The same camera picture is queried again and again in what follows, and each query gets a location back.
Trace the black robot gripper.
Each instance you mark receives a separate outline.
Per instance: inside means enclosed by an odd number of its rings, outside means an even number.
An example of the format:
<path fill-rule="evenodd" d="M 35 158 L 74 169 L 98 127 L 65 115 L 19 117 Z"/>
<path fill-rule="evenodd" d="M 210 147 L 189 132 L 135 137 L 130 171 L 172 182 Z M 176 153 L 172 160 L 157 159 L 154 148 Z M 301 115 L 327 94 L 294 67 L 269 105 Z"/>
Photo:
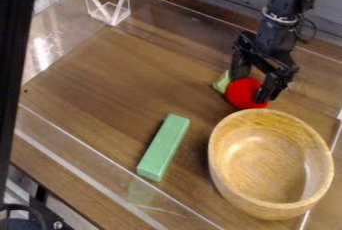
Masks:
<path fill-rule="evenodd" d="M 272 20 L 262 21 L 257 33 L 248 30 L 240 32 L 230 77 L 233 81 L 248 78 L 253 66 L 266 74 L 265 82 L 257 90 L 258 104 L 277 99 L 300 71 L 290 55 L 296 41 L 293 27 Z"/>

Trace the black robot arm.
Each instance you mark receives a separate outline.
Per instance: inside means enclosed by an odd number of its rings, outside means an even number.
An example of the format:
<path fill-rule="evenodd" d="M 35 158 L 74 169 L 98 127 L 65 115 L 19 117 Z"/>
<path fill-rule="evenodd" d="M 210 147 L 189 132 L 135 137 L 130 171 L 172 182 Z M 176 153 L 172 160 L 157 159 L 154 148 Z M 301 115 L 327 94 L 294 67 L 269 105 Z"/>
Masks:
<path fill-rule="evenodd" d="M 240 109 L 265 108 L 289 87 L 300 67 L 292 58 L 301 37 L 305 12 L 316 0 L 269 0 L 257 33 L 240 32 L 234 44 L 226 99 Z"/>

